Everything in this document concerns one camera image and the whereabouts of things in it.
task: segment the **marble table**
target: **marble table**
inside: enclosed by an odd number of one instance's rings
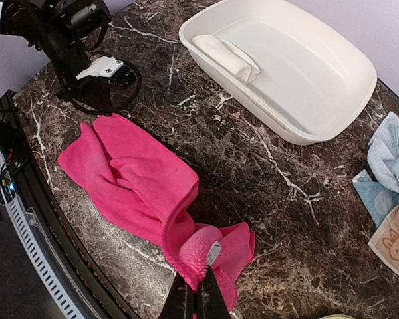
[[[234,318],[399,318],[399,277],[367,246],[376,228],[351,179],[367,141],[399,99],[377,89],[359,118],[323,144],[282,140],[202,72],[178,40],[180,25],[215,0],[144,0],[113,20],[102,48],[135,63],[144,84],[133,120],[200,177],[197,222],[246,221],[254,261],[237,286]],[[174,277],[158,247],[108,223],[57,156],[94,116],[55,98],[52,69],[15,97],[26,135],[62,210],[105,275],[143,319],[157,318]]]

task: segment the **white basin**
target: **white basin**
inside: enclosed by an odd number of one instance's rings
[[[196,35],[231,41],[261,69],[242,84],[192,45]],[[345,130],[374,92],[369,59],[335,30],[284,0],[224,0],[187,20],[179,36],[192,58],[288,142],[324,142]]]

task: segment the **folded white towel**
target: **folded white towel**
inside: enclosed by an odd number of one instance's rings
[[[221,41],[214,35],[198,35],[192,39],[192,44],[244,84],[254,81],[260,73],[254,61],[227,40]]]

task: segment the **pink towel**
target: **pink towel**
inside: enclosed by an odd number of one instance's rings
[[[198,176],[182,160],[114,114],[81,124],[81,137],[58,163],[106,219],[160,246],[195,291],[219,241],[222,250],[212,267],[228,310],[235,307],[235,281],[253,259],[255,235],[247,223],[222,229],[194,223],[186,208],[198,194]]]

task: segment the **perforated metal strip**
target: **perforated metal strip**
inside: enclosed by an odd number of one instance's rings
[[[0,169],[4,163],[5,158],[0,152]],[[65,318],[83,319],[84,316],[59,282],[31,231],[31,227],[40,227],[34,212],[24,209],[19,196],[6,203],[6,210],[35,270]]]

